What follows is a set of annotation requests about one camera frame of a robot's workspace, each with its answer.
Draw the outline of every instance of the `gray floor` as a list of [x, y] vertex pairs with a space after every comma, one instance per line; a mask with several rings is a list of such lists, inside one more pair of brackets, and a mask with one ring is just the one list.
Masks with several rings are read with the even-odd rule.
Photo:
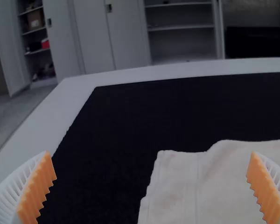
[[15, 97], [0, 96], [0, 148], [55, 86], [26, 90]]

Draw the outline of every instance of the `white towel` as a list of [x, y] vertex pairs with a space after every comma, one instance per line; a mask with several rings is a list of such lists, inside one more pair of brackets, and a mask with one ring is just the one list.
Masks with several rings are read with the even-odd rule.
[[265, 224], [246, 182], [252, 151], [280, 165], [280, 140], [223, 140], [204, 153], [160, 151], [138, 224]]

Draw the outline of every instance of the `door handle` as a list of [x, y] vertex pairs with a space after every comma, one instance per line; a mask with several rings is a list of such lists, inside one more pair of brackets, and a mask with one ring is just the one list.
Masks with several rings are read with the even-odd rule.
[[52, 20], [51, 20], [51, 18], [47, 19], [47, 25], [48, 25], [49, 28], [52, 27]]
[[112, 12], [112, 4], [107, 4], [106, 5], [106, 10], [107, 10], [107, 13], [111, 13]]

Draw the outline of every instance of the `cardboard box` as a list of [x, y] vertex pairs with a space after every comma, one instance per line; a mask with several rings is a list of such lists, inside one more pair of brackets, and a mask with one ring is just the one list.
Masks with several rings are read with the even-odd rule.
[[35, 10], [27, 15], [29, 30], [39, 29], [43, 27], [41, 10]]

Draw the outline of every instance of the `open shelf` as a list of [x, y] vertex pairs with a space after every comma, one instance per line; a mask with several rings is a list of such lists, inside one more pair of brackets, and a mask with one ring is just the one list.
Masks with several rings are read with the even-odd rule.
[[39, 87], [43, 87], [43, 86], [57, 85], [57, 84], [58, 84], [58, 82], [57, 82], [56, 77], [48, 77], [46, 79], [40, 79], [35, 82], [32, 82], [30, 85], [30, 88], [34, 89], [34, 88], [39, 88]]
[[24, 35], [27, 35], [27, 34], [31, 34], [31, 33], [34, 33], [34, 32], [40, 31], [40, 30], [43, 30], [43, 29], [45, 29], [45, 28], [46, 28], [46, 27], [41, 27], [41, 28], [39, 28], [39, 29], [34, 29], [34, 30], [28, 31], [28, 32], [26, 32], [26, 33], [23, 33], [22, 35], [24, 36]]
[[47, 51], [47, 50], [50, 50], [50, 48], [39, 49], [39, 50], [36, 50], [36, 51], [27, 52], [27, 53], [25, 53], [25, 56], [34, 55], [34, 54], [41, 53], [41, 52], [44, 52], [44, 51]]
[[216, 59], [214, 29], [150, 32], [152, 64]]
[[31, 12], [33, 12], [33, 11], [37, 10], [37, 9], [40, 9], [40, 8], [43, 8], [43, 6], [39, 6], [39, 7], [36, 7], [36, 8], [30, 9], [30, 10], [27, 10], [27, 11], [25, 11], [25, 12], [23, 12], [23, 13], [20, 13], [20, 14], [19, 14], [19, 16], [21, 16], [21, 15], [25, 15], [25, 14], [27, 14], [27, 13], [31, 13]]
[[166, 7], [166, 6], [186, 6], [186, 5], [208, 5], [211, 4], [211, 1], [193, 1], [193, 2], [179, 2], [179, 3], [169, 3], [169, 4], [155, 4], [147, 5], [145, 8], [154, 8], [154, 7]]
[[212, 28], [212, 5], [179, 5], [146, 8], [149, 31]]
[[199, 24], [199, 25], [170, 25], [159, 27], [148, 27], [149, 32], [161, 31], [161, 30], [173, 30], [173, 29], [197, 29], [197, 28], [214, 28], [213, 24]]
[[174, 56], [156, 57], [153, 61], [153, 65], [208, 61], [208, 60], [215, 60], [215, 59], [216, 59], [215, 53], [174, 55]]

